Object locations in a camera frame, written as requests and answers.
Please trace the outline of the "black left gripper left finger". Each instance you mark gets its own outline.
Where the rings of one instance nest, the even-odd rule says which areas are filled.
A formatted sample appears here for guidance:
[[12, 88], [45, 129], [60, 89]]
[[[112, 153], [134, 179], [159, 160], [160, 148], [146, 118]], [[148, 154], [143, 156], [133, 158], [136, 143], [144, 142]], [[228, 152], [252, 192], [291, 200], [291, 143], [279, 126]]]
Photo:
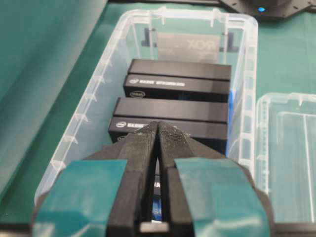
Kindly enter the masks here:
[[152, 217], [158, 124], [63, 169], [39, 198], [35, 237], [134, 237]]

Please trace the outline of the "black right robot arm base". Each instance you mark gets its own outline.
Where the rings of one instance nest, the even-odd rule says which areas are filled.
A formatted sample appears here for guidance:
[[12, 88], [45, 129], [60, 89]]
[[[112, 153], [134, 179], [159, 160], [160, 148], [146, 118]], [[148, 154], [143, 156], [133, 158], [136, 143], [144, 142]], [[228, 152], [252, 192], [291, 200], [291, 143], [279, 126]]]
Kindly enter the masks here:
[[229, 9], [262, 19], [285, 19], [302, 11], [316, 11], [315, 0], [220, 0]]

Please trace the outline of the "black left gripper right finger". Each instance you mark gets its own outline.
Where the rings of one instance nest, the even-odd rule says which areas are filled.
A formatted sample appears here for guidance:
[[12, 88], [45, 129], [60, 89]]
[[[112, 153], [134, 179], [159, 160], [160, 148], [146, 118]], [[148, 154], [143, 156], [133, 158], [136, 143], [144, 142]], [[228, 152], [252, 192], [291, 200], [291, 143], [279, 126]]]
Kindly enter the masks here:
[[174, 237], [272, 237], [268, 196], [247, 168], [158, 123], [162, 216]]

